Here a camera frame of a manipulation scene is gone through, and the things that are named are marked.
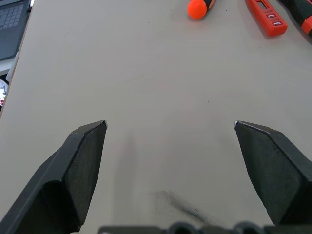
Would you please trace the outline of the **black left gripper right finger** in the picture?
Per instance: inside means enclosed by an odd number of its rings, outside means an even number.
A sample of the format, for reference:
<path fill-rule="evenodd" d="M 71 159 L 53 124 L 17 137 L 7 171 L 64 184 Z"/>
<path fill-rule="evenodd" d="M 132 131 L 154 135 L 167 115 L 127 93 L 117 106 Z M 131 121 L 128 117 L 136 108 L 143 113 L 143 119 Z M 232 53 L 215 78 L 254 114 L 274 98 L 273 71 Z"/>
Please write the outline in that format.
<path fill-rule="evenodd" d="M 253 187 L 274 225 L 312 224 L 312 161 L 281 132 L 236 121 Z"/>

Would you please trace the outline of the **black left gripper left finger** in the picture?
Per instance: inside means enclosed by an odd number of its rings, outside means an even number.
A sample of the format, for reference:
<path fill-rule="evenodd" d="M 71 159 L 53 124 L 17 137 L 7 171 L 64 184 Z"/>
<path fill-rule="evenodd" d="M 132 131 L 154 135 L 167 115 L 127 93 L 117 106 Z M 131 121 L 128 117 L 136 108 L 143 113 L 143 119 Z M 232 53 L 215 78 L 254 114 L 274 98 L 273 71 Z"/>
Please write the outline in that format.
<path fill-rule="evenodd" d="M 71 234 L 84 224 L 107 130 L 97 121 L 74 130 L 45 160 L 0 221 L 0 234 Z"/>

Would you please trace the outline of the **black and white sticker object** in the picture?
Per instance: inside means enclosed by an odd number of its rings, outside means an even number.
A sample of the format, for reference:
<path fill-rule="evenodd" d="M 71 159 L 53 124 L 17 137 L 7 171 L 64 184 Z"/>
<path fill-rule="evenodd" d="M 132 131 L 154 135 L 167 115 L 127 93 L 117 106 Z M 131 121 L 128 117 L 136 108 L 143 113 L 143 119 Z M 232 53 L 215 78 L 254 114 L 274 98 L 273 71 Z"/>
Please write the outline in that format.
<path fill-rule="evenodd" d="M 8 91 L 8 83 L 0 78 L 0 109 L 3 107 L 6 96 L 7 96 L 7 91 Z"/>

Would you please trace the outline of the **orange electric tester pen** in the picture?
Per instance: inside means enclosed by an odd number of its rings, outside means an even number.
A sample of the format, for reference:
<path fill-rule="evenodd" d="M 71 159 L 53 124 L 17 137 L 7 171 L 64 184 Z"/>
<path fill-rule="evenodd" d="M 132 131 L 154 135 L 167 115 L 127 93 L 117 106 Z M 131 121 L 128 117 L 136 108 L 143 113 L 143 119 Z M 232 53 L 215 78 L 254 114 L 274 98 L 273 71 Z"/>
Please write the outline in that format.
<path fill-rule="evenodd" d="M 267 36 L 277 37 L 286 32 L 287 24 L 268 0 L 245 0 L 245 3 Z"/>

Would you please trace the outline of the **orange and black screwdriver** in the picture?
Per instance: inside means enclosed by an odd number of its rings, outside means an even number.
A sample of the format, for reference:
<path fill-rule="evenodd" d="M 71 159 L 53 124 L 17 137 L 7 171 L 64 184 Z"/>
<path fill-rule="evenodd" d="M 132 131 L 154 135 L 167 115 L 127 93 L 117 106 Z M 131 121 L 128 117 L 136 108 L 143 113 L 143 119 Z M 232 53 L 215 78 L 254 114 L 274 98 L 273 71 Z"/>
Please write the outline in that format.
<path fill-rule="evenodd" d="M 189 17 L 200 20 L 212 8 L 216 0 L 190 0 L 187 6 Z"/>

